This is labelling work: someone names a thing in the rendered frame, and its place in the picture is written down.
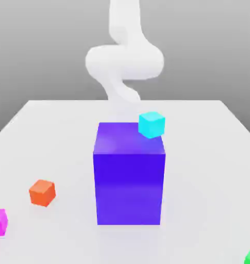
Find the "small cyan cube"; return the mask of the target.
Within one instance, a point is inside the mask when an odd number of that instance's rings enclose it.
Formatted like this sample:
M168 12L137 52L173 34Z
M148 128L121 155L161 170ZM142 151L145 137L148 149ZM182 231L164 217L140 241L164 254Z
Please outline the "small cyan cube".
M165 131L165 117L155 111L140 114L138 131L148 139L162 136Z

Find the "small orange cube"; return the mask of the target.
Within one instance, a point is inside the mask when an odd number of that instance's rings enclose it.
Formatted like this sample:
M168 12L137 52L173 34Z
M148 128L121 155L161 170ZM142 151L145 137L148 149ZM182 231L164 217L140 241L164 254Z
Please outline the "small orange cube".
M29 188L29 195L32 204L47 207L56 197L55 184L39 179Z

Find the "large purple box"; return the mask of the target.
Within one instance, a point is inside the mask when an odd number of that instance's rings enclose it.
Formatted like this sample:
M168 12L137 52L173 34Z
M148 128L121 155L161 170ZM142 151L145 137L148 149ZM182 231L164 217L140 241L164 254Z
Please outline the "large purple box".
M159 225L165 169L161 137L137 123L100 122L93 150L99 225Z

